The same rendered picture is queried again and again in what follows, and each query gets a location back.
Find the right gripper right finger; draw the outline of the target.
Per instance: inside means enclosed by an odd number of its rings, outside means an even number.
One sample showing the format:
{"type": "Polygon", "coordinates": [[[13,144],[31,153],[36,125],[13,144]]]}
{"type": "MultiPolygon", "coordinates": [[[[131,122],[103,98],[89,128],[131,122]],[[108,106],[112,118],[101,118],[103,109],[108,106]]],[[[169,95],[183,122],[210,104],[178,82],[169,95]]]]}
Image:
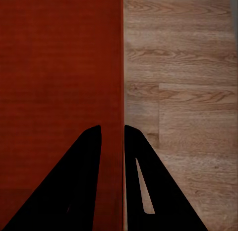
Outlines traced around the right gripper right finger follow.
{"type": "Polygon", "coordinates": [[[128,231],[208,231],[144,134],[124,126],[128,231]],[[155,214],[144,212],[138,159],[155,214]]]}

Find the storage box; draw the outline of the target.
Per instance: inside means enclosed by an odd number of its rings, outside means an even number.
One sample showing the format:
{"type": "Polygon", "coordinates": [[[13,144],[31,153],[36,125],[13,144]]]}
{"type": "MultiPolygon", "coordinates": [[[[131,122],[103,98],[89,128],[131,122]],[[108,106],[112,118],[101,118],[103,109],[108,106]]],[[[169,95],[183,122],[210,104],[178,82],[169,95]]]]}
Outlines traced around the storage box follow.
{"type": "Polygon", "coordinates": [[[97,125],[92,231],[124,231],[123,0],[0,0],[0,231],[97,125]]]}

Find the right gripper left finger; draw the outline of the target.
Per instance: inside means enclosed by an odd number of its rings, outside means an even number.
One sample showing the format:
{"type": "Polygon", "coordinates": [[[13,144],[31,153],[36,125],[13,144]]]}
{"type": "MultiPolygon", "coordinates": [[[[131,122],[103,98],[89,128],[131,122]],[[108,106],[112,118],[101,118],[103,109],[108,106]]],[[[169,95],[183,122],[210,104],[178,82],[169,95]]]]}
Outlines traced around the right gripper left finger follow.
{"type": "Polygon", "coordinates": [[[85,130],[2,231],[92,231],[101,146],[85,130]]]}

